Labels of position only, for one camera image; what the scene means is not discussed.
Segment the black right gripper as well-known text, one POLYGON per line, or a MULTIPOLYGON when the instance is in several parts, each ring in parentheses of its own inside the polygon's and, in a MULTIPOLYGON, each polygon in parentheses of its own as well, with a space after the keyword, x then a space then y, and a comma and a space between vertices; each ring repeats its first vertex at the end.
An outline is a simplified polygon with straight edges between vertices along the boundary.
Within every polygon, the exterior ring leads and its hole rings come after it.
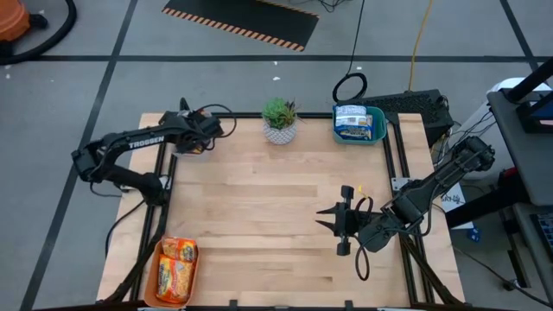
POLYGON ((323 220, 317 220, 317 223, 328 228, 335 236, 340 239, 337 244, 337 255, 347 256, 351 252, 351 243, 349 238, 353 236, 361 227, 364 220, 361 215, 360 207, 366 201, 366 197, 362 197, 354 209, 351 208, 354 188, 350 186, 342 186, 340 195, 342 202, 336 205, 320 210, 317 214, 335 214, 335 224, 323 220))

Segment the clear plastic bin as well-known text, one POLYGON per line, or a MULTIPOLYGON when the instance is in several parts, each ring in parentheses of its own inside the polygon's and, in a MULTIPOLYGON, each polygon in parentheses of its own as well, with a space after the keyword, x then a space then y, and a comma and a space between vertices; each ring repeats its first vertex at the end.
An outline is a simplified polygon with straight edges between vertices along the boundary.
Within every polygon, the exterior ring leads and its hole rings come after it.
POLYGON ((190 155, 187 153, 188 150, 192 149, 194 146, 202 145, 204 148, 204 151, 200 154, 207 151, 211 151, 213 149, 213 146, 210 143, 190 143, 190 144, 178 144, 175 145, 172 151, 172 154, 174 156, 200 156, 200 155, 190 155))

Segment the succulent in white patterned pot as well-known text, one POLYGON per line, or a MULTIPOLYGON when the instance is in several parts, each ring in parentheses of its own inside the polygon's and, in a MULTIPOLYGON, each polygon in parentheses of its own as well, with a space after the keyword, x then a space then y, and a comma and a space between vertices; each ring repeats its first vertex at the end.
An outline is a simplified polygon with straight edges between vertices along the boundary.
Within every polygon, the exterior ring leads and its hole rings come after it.
POLYGON ((296 136, 297 108, 294 101, 270 99, 262 110, 264 135, 273 144, 290 143, 296 136))

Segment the teal plastic bin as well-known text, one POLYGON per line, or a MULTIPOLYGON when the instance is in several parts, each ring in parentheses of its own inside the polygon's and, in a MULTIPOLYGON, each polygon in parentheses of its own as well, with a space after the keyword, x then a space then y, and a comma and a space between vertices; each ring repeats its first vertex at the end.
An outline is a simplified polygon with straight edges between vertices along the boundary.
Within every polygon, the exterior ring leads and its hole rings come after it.
POLYGON ((381 141, 387 135, 387 124, 384 113, 377 107, 362 105, 366 108, 368 126, 372 127, 372 140, 371 141, 349 141, 344 140, 335 131, 334 126, 334 107, 333 106, 333 136, 337 143, 341 144, 356 144, 356 145, 373 145, 381 141))

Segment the black hazard-striped floor mat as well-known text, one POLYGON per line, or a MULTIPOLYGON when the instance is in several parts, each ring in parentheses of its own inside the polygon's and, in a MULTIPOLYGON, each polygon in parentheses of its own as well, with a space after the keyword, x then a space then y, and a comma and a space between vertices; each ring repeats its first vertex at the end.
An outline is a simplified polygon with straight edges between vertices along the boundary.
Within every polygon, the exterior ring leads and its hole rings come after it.
POLYGON ((302 52, 320 16, 269 0, 168 0, 162 13, 302 52))

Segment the white paper sheet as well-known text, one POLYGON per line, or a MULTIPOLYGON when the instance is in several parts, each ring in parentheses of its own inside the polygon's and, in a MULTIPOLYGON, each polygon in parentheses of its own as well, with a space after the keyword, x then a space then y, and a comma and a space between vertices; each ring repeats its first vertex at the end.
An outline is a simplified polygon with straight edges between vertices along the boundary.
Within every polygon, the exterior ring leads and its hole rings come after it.
POLYGON ((464 194, 459 183, 452 186, 445 194, 442 195, 442 209, 445 212, 451 212, 459 206, 466 203, 464 194))

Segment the black computer case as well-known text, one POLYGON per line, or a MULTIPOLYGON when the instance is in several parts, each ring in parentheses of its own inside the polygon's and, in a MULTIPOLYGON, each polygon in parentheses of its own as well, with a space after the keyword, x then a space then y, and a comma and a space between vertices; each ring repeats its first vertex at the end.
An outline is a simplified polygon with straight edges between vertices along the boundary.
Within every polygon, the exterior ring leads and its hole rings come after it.
POLYGON ((429 147, 454 125, 449 113, 448 99, 437 89, 362 98, 359 102, 376 106, 388 114, 419 114, 429 147))

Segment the black table leg beam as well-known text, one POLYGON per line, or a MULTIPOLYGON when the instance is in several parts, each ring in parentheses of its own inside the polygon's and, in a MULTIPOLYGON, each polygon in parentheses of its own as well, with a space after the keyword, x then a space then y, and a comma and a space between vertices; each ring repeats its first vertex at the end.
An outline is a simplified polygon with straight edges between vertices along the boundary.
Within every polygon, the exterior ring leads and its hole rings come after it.
POLYGON ((446 212, 448 228, 472 222, 490 213, 496 213, 508 206, 520 202, 520 195, 509 187, 501 187, 488 194, 471 200, 468 203, 446 212))

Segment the orange plastic bin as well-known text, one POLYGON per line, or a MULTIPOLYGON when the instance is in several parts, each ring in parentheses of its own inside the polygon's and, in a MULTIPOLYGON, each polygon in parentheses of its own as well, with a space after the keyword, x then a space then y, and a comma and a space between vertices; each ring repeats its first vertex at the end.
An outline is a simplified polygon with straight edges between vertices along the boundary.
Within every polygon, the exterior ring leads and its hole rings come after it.
POLYGON ((188 300, 182 304, 168 303, 156 297, 156 291, 158 289, 157 278, 158 278, 158 270, 159 270, 159 256, 164 255, 162 250, 162 240, 156 243, 156 247, 152 255, 150 270, 148 274, 148 280, 146 282, 146 288, 144 290, 143 299, 146 302, 146 304, 152 308, 183 309, 187 306, 187 304, 189 303, 189 301, 193 296, 194 282, 195 282, 196 272, 198 271, 200 250, 197 245, 198 257, 193 262, 194 276, 193 276, 193 281, 191 286, 191 293, 188 300))

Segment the grey side table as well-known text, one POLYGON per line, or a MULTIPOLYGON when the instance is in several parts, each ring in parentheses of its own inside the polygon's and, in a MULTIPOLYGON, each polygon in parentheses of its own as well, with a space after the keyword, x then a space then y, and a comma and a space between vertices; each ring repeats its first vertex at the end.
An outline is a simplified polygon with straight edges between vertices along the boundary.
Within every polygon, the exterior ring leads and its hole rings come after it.
POLYGON ((489 92, 491 106, 509 154, 535 206, 553 206, 553 133, 527 133, 517 105, 502 92, 489 92))

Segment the black keyboard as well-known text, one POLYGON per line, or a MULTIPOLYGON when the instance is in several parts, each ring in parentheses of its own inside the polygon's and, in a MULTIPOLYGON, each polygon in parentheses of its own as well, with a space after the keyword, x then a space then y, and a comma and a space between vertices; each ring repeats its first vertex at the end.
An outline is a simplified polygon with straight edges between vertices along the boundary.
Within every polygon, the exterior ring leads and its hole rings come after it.
POLYGON ((534 214, 532 219, 543 247, 553 262, 553 213, 534 214))

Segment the orange shop vacuum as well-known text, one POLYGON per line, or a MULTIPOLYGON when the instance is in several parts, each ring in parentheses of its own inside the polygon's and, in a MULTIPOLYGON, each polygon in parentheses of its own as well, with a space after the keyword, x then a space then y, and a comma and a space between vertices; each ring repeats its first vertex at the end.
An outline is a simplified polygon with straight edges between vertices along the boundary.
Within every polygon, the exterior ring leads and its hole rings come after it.
POLYGON ((48 20, 31 14, 20 0, 0 0, 0 58, 14 55, 14 43, 31 29, 46 29, 48 20))

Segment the white round stool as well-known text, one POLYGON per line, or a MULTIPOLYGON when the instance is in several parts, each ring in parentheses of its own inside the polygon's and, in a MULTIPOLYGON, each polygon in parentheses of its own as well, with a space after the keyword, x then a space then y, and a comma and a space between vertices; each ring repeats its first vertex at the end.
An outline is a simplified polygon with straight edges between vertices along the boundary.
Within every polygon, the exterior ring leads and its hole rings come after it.
MULTIPOLYGON (((497 83, 496 85, 494 85, 486 93, 499 92, 501 89, 504 89, 504 88, 512 89, 515 86, 519 85, 523 80, 524 80, 524 78, 522 78, 522 77, 505 79, 505 80, 497 83)), ((547 91, 552 91, 552 88, 550 86, 546 85, 545 83, 541 83, 541 84, 539 84, 538 86, 536 86, 534 88, 534 91, 535 92, 547 92, 547 91)))

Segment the black slanted pole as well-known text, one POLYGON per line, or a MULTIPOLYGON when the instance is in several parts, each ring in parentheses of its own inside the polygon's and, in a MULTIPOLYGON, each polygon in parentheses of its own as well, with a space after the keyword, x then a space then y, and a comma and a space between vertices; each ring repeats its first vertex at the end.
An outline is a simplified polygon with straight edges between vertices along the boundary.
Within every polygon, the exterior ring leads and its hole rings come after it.
POLYGON ((534 89, 546 81, 553 75, 553 57, 545 61, 530 75, 524 78, 521 82, 515 85, 512 89, 509 89, 505 97, 510 102, 519 102, 528 94, 534 91, 534 89))

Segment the black aluminium table frame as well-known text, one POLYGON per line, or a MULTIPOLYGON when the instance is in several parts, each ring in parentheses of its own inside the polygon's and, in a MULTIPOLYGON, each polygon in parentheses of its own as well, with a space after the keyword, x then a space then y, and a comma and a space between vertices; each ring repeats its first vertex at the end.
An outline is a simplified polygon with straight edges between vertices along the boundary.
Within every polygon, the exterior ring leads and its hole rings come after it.
POLYGON ((406 307, 410 303, 400 243, 370 257, 358 279, 353 256, 336 254, 336 238, 317 214, 362 185, 377 205, 391 197, 390 173, 423 178, 432 163, 422 118, 399 118, 402 142, 335 142, 328 113, 307 115, 286 145, 269 143, 263 119, 227 118, 232 134, 200 156, 176 163, 166 233, 200 247, 191 305, 255 307, 406 307))

